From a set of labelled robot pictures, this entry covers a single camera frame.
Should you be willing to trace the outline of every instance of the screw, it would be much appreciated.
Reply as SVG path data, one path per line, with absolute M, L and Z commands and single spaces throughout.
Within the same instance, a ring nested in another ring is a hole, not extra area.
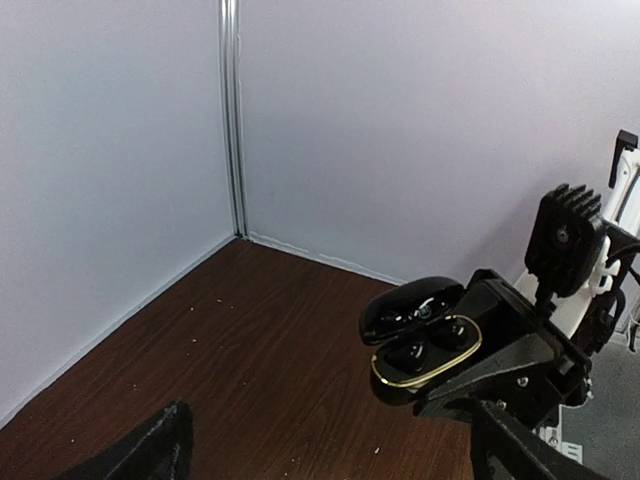
M 567 243 L 569 241 L 569 232 L 567 232 L 567 227 L 560 227 L 556 233 L 556 238 L 560 243 Z

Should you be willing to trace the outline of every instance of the wood grain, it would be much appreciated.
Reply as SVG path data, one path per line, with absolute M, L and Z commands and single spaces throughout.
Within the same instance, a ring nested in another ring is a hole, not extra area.
M 196 480 L 470 479 L 466 426 L 369 391 L 357 318 L 387 288 L 235 241 L 0 431 L 0 477 L 50 478 L 181 398 Z

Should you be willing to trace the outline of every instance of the silver metal strip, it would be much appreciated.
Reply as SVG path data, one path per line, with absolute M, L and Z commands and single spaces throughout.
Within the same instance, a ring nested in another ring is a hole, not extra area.
M 238 79 L 239 0 L 220 0 L 220 77 L 222 83 L 222 116 L 225 147 L 229 167 L 229 187 L 235 233 L 246 238 L 247 203 L 242 158 L 242 110 Z

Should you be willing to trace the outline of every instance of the white wall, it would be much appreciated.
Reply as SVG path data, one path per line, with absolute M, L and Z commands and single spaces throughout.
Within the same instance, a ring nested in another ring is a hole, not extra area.
M 640 133 L 631 0 L 254 0 L 240 19 L 249 224 L 312 257 L 514 279 L 542 195 L 606 192 L 618 129 Z
M 0 419 L 232 235 L 217 28 L 207 0 L 0 6 Z

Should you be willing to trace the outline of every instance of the gold trim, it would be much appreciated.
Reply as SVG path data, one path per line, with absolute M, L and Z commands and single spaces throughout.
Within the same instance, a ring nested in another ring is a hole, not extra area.
M 400 383 L 391 382 L 382 376 L 382 374 L 376 368 L 377 356 L 375 354 L 373 355 L 373 357 L 371 357 L 371 370 L 373 371 L 373 373 L 376 374 L 376 377 L 378 377 L 380 381 L 385 385 L 389 385 L 390 387 L 396 387 L 396 388 L 409 388 L 409 387 L 415 387 L 416 385 L 419 385 L 421 383 L 425 383 L 431 380 L 432 378 L 440 375 L 441 373 L 446 372 L 450 368 L 455 367 L 459 363 L 464 362 L 467 358 L 473 355 L 480 348 L 480 345 L 482 345 L 482 332 L 480 331 L 480 327 L 478 326 L 478 324 L 465 315 L 447 315 L 446 317 L 444 317 L 444 320 L 451 320 L 455 318 L 462 318 L 464 320 L 467 320 L 468 322 L 471 323 L 471 325 L 476 327 L 476 330 L 478 331 L 478 341 L 471 348 L 469 348 L 469 350 L 464 352 L 459 357 L 454 358 L 453 360 L 445 363 L 444 365 L 436 368 L 435 370 L 431 370 L 430 372 L 427 372 L 424 375 L 421 375 L 418 378 L 414 378 L 414 379 L 407 380 L 405 382 L 400 382 Z

